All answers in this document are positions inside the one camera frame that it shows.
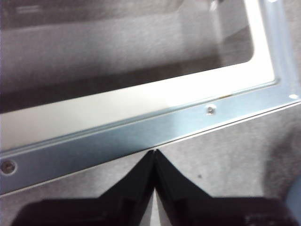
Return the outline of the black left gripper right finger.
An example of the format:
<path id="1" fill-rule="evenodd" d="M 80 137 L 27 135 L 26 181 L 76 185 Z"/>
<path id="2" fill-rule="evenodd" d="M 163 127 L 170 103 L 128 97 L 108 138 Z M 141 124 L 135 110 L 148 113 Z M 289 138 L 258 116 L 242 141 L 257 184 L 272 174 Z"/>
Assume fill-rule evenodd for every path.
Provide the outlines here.
<path id="1" fill-rule="evenodd" d="M 160 150 L 154 152 L 156 190 L 174 226 L 296 226 L 279 199 L 212 197 L 186 178 Z"/>

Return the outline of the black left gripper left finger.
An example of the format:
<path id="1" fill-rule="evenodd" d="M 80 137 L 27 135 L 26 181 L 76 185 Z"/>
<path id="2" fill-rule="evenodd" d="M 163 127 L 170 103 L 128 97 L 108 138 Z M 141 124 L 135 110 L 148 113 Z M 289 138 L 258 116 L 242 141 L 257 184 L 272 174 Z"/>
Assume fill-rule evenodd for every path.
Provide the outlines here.
<path id="1" fill-rule="evenodd" d="M 14 226 L 137 226 L 152 196 L 155 153 L 149 151 L 97 198 L 48 199 L 24 206 Z"/>

